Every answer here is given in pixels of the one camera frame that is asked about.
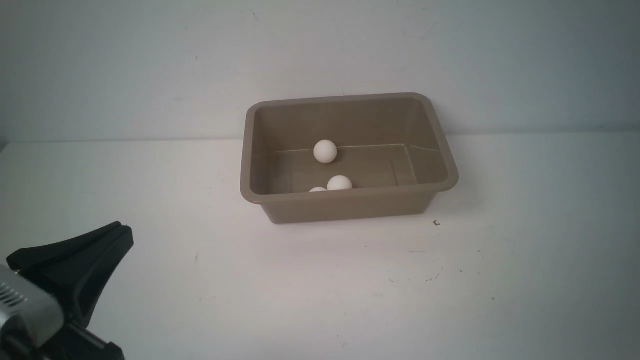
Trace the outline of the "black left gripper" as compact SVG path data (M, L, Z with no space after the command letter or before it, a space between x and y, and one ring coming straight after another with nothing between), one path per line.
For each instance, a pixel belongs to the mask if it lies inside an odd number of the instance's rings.
M49 280L55 294L77 325L53 332L30 330L35 360L125 360L121 347L106 342L87 326L112 274L134 246L133 230L119 221L77 237L14 251L9 268L21 275Z

